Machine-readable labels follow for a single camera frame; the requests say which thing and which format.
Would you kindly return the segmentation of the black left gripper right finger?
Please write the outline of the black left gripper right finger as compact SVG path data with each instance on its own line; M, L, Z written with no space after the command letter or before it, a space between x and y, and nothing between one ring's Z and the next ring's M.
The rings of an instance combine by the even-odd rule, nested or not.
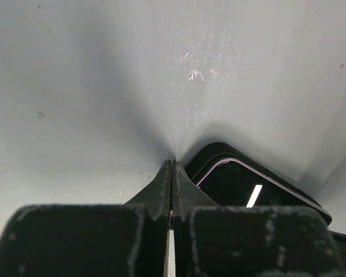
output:
M303 206L221 207L172 164L177 276L346 276L320 214Z

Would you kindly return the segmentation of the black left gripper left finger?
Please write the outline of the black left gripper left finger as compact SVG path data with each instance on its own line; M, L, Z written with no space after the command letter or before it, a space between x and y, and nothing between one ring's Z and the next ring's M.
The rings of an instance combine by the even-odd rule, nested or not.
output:
M0 238L0 276L166 276L172 163L123 205L21 207Z

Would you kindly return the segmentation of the white-edged smartphone black screen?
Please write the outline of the white-edged smartphone black screen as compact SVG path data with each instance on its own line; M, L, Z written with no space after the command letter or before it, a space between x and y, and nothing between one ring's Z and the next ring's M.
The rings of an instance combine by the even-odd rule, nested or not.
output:
M221 206L319 208L316 202L301 193L233 158L213 165L197 186Z

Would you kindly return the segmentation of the black silicone phone case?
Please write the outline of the black silicone phone case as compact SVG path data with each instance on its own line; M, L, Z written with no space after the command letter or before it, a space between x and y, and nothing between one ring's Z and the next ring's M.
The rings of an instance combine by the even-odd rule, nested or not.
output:
M305 192L303 192L301 189L297 188L296 186L291 185L286 180L277 176L275 173L266 169L264 166L250 159L249 157L247 157L240 151L236 150L235 148L229 146L228 144L211 143L203 147L203 149L201 149L192 158L192 160L188 162L188 164L185 167L185 170L190 180L194 183L196 187L198 187L197 182L202 178L202 176L210 168L213 167L213 165L215 165L217 162L224 161L230 158L239 160L243 162L245 165L248 165L256 170L259 170L261 173L264 173L267 177L273 178L274 180L280 182L281 184L287 187L290 187L291 189L306 196L308 199L316 202L319 205L319 208L313 208L313 207L310 207L310 208L315 209L325 220L326 224L331 224L332 216L324 208L322 208L322 206L316 200L314 200L311 196L307 195Z

